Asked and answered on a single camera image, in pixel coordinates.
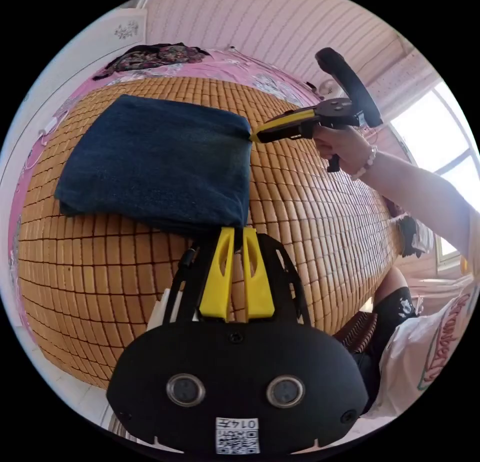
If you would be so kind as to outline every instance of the window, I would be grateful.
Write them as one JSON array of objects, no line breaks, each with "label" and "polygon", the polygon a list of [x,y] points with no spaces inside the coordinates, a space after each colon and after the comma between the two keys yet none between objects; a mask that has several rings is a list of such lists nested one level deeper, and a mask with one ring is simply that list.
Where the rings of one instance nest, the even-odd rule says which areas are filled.
[{"label": "window", "polygon": [[[440,82],[392,120],[413,162],[436,172],[480,212],[480,155],[473,133],[453,93]],[[439,265],[459,260],[458,251],[436,236]]]}]

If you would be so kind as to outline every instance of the folded blue towel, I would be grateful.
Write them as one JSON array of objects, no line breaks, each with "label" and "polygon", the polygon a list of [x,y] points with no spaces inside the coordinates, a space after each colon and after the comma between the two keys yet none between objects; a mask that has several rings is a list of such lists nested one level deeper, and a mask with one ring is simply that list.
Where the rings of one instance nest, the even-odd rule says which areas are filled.
[{"label": "folded blue towel", "polygon": [[249,128],[224,110],[121,95],[67,160],[54,194],[60,211],[119,213],[186,236],[241,228]]}]

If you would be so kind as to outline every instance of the pink bedsheet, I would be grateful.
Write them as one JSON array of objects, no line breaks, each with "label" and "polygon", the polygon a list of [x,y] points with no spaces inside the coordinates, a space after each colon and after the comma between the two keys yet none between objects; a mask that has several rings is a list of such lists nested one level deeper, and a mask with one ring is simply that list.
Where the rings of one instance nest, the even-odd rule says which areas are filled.
[{"label": "pink bedsheet", "polygon": [[[196,77],[234,82],[269,93],[299,107],[316,105],[320,101],[306,84],[297,81],[295,78],[276,67],[266,65],[258,60],[247,57],[235,49],[229,51],[207,51],[210,53],[210,56],[205,57],[201,63],[174,64],[149,70],[114,73],[107,78],[97,81],[88,79],[82,83],[67,100],[65,100],[52,116],[57,117],[58,120],[61,121],[79,100],[97,88],[150,77]],[[42,139],[38,139],[33,145],[20,174],[10,210],[8,225],[8,260],[10,265],[10,279],[15,290],[16,305],[20,318],[27,329],[29,329],[29,326],[17,283],[17,253],[18,234],[21,222],[20,217],[27,189],[32,178],[32,169],[56,128],[57,126],[54,127],[49,135]]]}]

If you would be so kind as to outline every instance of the sticker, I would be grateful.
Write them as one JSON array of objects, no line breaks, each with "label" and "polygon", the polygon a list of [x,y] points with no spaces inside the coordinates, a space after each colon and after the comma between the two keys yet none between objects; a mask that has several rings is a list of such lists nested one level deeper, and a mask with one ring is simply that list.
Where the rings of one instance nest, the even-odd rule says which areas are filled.
[{"label": "sticker", "polygon": [[257,418],[221,418],[215,420],[216,452],[226,454],[260,453]]}]

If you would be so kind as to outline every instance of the white cable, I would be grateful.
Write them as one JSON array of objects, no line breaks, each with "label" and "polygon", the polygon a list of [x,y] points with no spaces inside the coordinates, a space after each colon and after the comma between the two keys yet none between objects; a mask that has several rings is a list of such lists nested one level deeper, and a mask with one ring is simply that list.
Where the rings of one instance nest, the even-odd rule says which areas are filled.
[{"label": "white cable", "polygon": [[[65,110],[65,113],[62,114],[62,116],[60,117],[60,120],[57,117],[53,117],[47,123],[45,128],[42,128],[41,130],[38,131],[38,138],[35,140],[35,143],[37,143],[39,140],[41,140],[40,144],[43,147],[46,147],[48,142],[45,141],[45,137],[47,135],[50,135],[51,133],[53,133],[59,127],[60,123],[62,123],[65,120],[65,118],[68,114],[69,114],[68,110]],[[40,157],[42,156],[42,153],[43,153],[43,151],[40,153],[40,155],[34,161],[34,163],[32,165],[30,165],[29,167],[25,164],[25,170],[31,170],[40,160]]]}]

